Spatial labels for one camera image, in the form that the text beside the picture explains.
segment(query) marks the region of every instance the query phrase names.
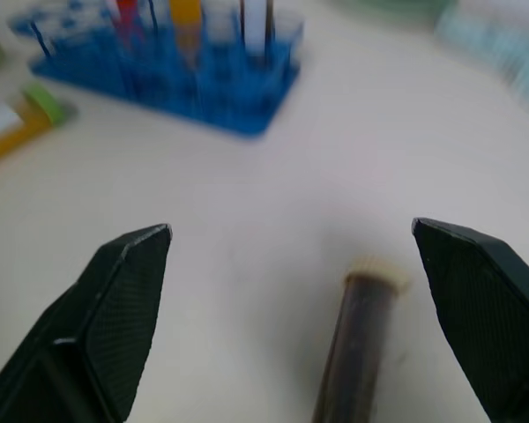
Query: dark test tube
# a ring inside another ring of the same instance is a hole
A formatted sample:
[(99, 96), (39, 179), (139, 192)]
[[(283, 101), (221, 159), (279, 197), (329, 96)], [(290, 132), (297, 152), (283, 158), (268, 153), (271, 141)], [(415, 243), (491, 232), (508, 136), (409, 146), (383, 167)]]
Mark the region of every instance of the dark test tube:
[(312, 423), (367, 423), (395, 288), (349, 275)]

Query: blue test tube rack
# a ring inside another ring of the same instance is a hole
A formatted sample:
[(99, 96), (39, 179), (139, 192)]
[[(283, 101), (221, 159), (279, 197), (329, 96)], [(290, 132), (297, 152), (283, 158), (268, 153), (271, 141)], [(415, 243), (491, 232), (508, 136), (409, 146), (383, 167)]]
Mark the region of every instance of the blue test tube rack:
[(235, 38), (226, 48), (211, 44), (203, 19), (192, 69), (176, 47), (170, 19), (157, 16), (153, 1), (142, 1), (141, 36), (130, 43), (122, 42), (101, 0), (39, 4), (14, 17), (10, 27), (40, 43), (43, 56), (30, 62), (37, 75), (244, 136), (264, 132), (298, 77), (294, 50), (303, 22), (288, 39), (273, 35), (265, 64), (255, 65), (243, 46), (238, 11), (230, 12)]

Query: yellow test tube cap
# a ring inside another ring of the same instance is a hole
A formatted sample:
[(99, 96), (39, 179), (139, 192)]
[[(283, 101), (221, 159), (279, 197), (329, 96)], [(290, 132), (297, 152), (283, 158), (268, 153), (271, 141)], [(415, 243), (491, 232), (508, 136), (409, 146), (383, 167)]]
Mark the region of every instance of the yellow test tube cap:
[(47, 115), (51, 125), (58, 125), (64, 121), (65, 112), (63, 106), (43, 85), (38, 82), (32, 82), (22, 88), (22, 93)]

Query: white table surface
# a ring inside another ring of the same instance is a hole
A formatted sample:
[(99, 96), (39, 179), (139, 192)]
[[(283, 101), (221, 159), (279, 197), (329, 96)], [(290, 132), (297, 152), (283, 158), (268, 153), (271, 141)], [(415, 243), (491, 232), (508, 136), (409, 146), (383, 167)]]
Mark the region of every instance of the white table surface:
[[(0, 99), (30, 78), (8, 33)], [(302, 76), (266, 135), (218, 130), (64, 85), (79, 118), (0, 162), (0, 368), (41, 311), (119, 234), (175, 238), (131, 422), (306, 422), (356, 256), (402, 265), (375, 423), (486, 422), (446, 343), (410, 222), (508, 241), (529, 263), (529, 112), (491, 71), (426, 33), (329, 1), (307, 19)]]

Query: test tube rack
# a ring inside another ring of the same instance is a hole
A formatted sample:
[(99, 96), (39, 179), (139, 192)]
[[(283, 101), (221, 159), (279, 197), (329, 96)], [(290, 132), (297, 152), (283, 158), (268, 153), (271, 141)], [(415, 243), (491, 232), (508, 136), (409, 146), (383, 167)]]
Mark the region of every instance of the test tube rack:
[(203, 19), (197, 67), (192, 69), (176, 46), (168, 14), (161, 11), (166, 5), (154, 1), (140, 3), (136, 24), (141, 35), (128, 45), (102, 1), (37, 4), (13, 17), (10, 27), (41, 45), (43, 56), (30, 62), (37, 75), (247, 137), (264, 132), (298, 77), (294, 52), (303, 22), (282, 40), (273, 30), (265, 64), (255, 65), (244, 49), (235, 8), (227, 13), (235, 38), (226, 48), (209, 41)]

